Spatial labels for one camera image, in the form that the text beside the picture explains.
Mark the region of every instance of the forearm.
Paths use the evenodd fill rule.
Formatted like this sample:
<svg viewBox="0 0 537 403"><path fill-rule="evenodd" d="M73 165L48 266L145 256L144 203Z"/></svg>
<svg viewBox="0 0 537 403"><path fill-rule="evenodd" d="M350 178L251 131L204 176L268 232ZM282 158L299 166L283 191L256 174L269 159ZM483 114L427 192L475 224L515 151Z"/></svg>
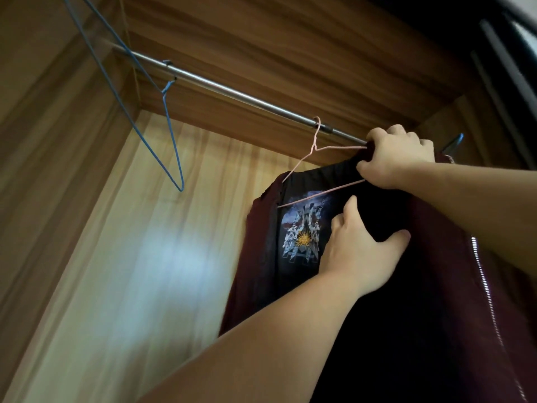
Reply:
<svg viewBox="0 0 537 403"><path fill-rule="evenodd" d="M143 402L308 402L357 286L327 273L259 311Z"/></svg>
<svg viewBox="0 0 537 403"><path fill-rule="evenodd" d="M399 189L432 204L484 245L537 276L537 172L420 163Z"/></svg>

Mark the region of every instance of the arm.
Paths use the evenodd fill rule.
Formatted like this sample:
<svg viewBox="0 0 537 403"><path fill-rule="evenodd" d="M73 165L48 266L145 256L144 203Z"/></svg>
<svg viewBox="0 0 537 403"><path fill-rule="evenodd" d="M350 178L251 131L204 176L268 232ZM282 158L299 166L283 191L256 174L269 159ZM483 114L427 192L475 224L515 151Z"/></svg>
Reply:
<svg viewBox="0 0 537 403"><path fill-rule="evenodd" d="M141 402L308 402L356 300L382 286L410 234L376 243L356 197L332 220L319 274L218 338Z"/></svg>
<svg viewBox="0 0 537 403"><path fill-rule="evenodd" d="M381 188L432 204L515 266L537 276L537 172L434 162L432 142L402 126L371 130L371 162L359 173Z"/></svg>

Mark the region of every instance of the pink wire hanger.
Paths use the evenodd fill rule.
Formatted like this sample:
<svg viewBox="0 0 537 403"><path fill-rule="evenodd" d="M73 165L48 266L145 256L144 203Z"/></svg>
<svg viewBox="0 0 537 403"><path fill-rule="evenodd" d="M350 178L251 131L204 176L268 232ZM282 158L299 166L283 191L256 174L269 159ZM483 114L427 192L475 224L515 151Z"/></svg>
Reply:
<svg viewBox="0 0 537 403"><path fill-rule="evenodd" d="M291 172L285 176L284 180L281 182L282 184L285 182L285 180L286 180L287 178L289 178L289 175L291 175L293 172L295 172L295 170L296 170L297 167L300 165L300 163L301 163L302 161L304 161L306 158L308 158L310 155L312 155L314 152L322 151L322 150L327 150L327 149L330 149L330 148L335 149L335 150L361 150L361 149L363 149L363 148L367 148L367 147L364 147L364 146L357 146L357 147L326 146L326 147L323 147L323 148L317 148L317 134L318 134L318 132L319 132L319 129L321 128L321 119L317 116L317 117L315 117L315 120L317 121L317 131L315 132L315 135L313 136L312 149L309 150L309 154L308 154L308 155L306 155L304 158L302 158L299 162L296 163L295 167L291 170ZM326 190L326 191L319 192L319 193L316 193L316 194L311 195L311 196L306 196L305 198L299 199L298 201L294 201L294 202L286 203L285 205L280 205L280 206L278 206L278 208L284 208L284 207L289 206L289 205L294 205L295 203L299 203L299 202L307 201L308 199L314 198L314 197L316 197L316 196L321 196L321 195L324 195L324 194L329 193L329 192L332 192L332 191L336 191L336 190L341 189L341 188L347 188L348 186L356 185L356 184L359 184L360 182L364 182L364 181L366 181L366 180L365 180L365 179L361 179L361 180L358 180L358 181L351 182L351 183L349 183L349 184L345 184L345 185L341 185L341 186L336 186L335 188L328 189L328 190Z"/></svg>

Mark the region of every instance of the left hand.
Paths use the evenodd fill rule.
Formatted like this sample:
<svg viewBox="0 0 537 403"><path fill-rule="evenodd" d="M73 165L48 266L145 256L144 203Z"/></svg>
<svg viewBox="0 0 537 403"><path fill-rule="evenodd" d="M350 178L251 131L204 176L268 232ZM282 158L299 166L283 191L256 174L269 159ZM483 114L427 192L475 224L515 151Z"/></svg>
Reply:
<svg viewBox="0 0 537 403"><path fill-rule="evenodd" d="M358 297L379 289L391 277L410 241L407 230L399 230L385 242L375 242L351 196L343 213L332 219L332 234L321 257L319 274L340 275L356 285Z"/></svg>

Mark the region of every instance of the sun emblem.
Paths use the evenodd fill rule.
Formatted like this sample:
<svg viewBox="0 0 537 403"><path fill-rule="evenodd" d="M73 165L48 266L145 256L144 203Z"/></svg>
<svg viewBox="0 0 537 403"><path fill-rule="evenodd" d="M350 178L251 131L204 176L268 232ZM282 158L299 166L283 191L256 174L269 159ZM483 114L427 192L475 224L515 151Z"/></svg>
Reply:
<svg viewBox="0 0 537 403"><path fill-rule="evenodd" d="M298 237L296 238L296 245L299 247L307 247L310 243L312 243L312 237L309 235L309 232L300 232Z"/></svg>

